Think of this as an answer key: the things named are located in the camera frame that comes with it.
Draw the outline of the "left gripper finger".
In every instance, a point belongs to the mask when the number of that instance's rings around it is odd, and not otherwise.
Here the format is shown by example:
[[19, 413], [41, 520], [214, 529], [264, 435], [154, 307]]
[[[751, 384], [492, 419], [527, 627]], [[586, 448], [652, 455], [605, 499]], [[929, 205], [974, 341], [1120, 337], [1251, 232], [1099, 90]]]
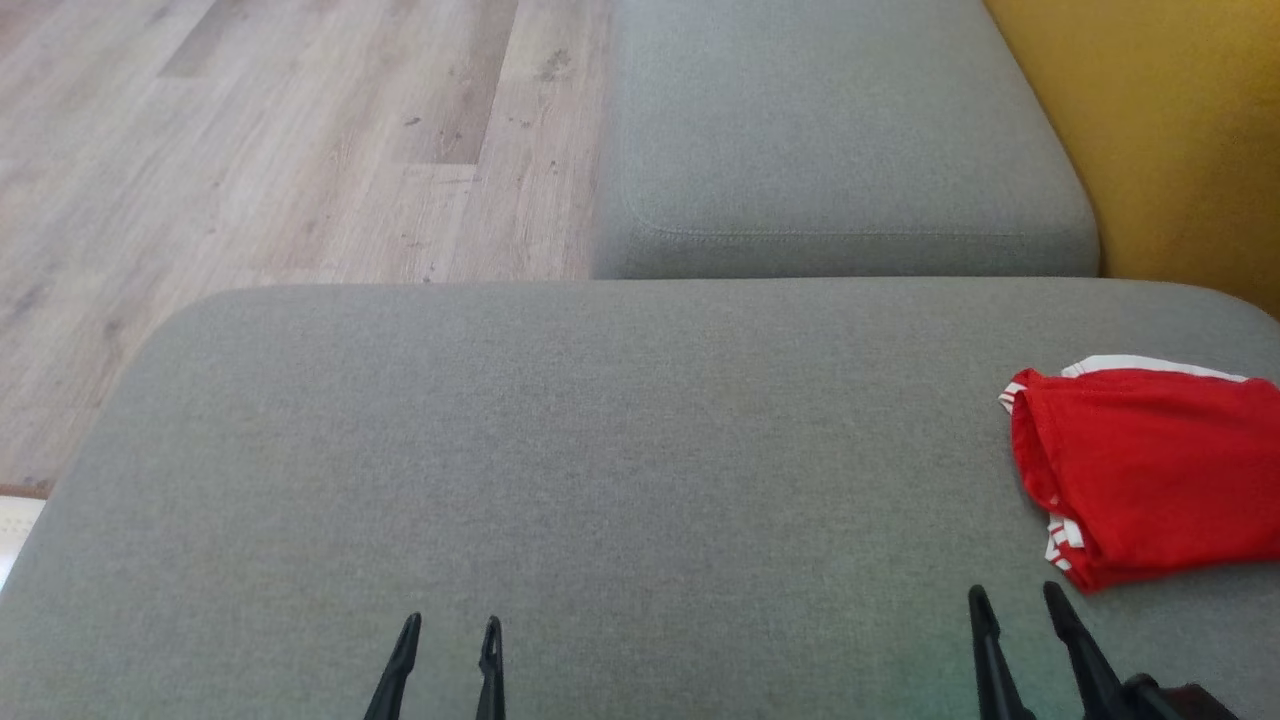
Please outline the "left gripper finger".
[[476, 719], [507, 719], [502, 625], [498, 616], [488, 619], [477, 666], [483, 675], [483, 687], [477, 698]]
[[420, 612], [412, 612], [406, 618], [365, 711], [364, 720], [397, 720], [401, 717], [404, 689], [417, 657], [421, 625]]

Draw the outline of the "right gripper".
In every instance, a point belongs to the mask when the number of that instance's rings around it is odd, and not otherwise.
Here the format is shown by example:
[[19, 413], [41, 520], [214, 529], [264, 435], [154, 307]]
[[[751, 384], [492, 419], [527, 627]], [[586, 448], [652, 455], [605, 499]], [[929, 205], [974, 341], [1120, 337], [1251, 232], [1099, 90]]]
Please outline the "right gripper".
[[[1043, 597], [1053, 632], [1068, 651], [1084, 719], [1238, 719], [1196, 683], [1162, 687], [1152, 676], [1139, 674], [1123, 684], [1062, 587], [1046, 582]], [[968, 607], [979, 719], [1036, 719], [1021, 702], [998, 642], [998, 621], [982, 585], [968, 591]]]

